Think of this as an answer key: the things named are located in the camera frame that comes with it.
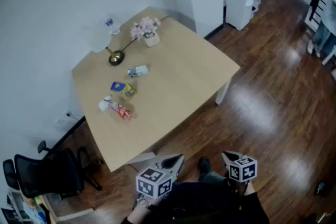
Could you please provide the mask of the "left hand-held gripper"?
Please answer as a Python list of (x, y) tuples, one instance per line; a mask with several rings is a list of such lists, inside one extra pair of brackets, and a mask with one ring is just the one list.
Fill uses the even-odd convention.
[(158, 199), (172, 190), (184, 164), (184, 155), (162, 156), (157, 163), (142, 169), (135, 178), (138, 193), (152, 199)]

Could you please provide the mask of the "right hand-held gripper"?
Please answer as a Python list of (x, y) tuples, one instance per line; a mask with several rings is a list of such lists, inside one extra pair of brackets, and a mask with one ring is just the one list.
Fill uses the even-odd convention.
[(238, 152), (222, 152), (225, 167), (228, 167), (229, 178), (237, 182), (247, 182), (257, 177), (257, 161)]

